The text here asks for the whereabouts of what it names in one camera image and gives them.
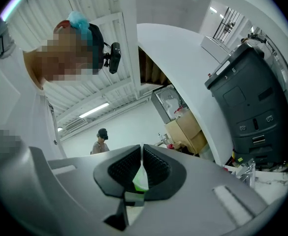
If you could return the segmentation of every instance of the metal railing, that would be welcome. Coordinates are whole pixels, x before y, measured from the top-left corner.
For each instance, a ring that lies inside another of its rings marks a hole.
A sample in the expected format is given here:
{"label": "metal railing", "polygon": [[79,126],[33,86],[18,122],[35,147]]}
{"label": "metal railing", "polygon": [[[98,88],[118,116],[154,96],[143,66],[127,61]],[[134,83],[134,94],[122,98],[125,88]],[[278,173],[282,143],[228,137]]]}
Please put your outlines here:
{"label": "metal railing", "polygon": [[235,26],[239,16],[239,12],[228,7],[224,14],[224,18],[222,19],[213,36],[213,39],[223,43],[230,34],[232,28]]}

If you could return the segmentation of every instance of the cardboard box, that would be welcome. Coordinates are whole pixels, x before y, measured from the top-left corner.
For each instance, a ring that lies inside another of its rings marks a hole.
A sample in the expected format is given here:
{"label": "cardboard box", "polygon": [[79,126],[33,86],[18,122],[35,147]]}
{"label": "cardboard box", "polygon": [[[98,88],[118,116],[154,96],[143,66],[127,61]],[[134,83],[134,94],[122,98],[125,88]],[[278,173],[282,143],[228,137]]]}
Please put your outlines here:
{"label": "cardboard box", "polygon": [[199,153],[207,144],[203,131],[190,110],[177,120],[167,123],[165,128],[173,142],[181,142],[191,153]]}

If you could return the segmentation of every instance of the ceiling light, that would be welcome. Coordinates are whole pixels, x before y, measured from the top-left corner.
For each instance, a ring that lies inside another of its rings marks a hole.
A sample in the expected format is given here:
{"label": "ceiling light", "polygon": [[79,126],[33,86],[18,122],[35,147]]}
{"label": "ceiling light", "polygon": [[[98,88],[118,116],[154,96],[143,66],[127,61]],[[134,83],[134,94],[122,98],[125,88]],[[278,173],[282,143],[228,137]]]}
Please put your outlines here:
{"label": "ceiling light", "polygon": [[96,108],[94,108],[94,109],[91,109],[90,111],[84,113],[83,115],[81,115],[81,116],[79,116],[79,117],[80,117],[80,118],[84,118],[84,117],[86,117],[86,116],[88,116],[88,115],[90,115],[90,114],[92,114],[92,113],[94,113],[94,112],[96,112],[96,111],[98,111],[98,110],[100,110],[100,109],[102,109],[102,108],[105,108],[105,107],[107,107],[107,106],[109,106],[109,103],[106,102],[106,103],[102,104],[101,106],[98,106],[98,107],[96,107]]}
{"label": "ceiling light", "polygon": [[0,14],[0,18],[3,21],[6,21],[11,12],[16,8],[16,6],[20,3],[21,0],[10,0],[8,5],[5,7],[4,10],[2,10]]}
{"label": "ceiling light", "polygon": [[217,10],[215,10],[213,7],[210,7],[210,9],[211,9],[212,11],[214,11],[215,13],[217,13]]}

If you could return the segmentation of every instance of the black camera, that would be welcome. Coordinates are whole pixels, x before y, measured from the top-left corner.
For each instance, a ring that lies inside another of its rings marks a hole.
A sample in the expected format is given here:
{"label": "black camera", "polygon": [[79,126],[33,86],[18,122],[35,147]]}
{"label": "black camera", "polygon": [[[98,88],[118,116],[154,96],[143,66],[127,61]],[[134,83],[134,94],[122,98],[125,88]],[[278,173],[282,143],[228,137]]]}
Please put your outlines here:
{"label": "black camera", "polygon": [[106,53],[103,56],[105,59],[104,66],[109,67],[110,73],[115,74],[118,71],[121,59],[120,44],[118,42],[113,43],[111,46],[104,44],[111,49],[111,54]]}

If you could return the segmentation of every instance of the white shirt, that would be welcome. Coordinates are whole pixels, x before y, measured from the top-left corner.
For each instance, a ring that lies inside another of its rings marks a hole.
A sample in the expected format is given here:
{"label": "white shirt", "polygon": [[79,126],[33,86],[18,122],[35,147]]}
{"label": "white shirt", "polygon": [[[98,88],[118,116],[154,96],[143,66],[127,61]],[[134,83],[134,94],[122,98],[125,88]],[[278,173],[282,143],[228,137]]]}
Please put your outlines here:
{"label": "white shirt", "polygon": [[0,59],[0,130],[20,136],[32,147],[40,148],[46,160],[66,158],[49,102],[30,78],[23,52]]}

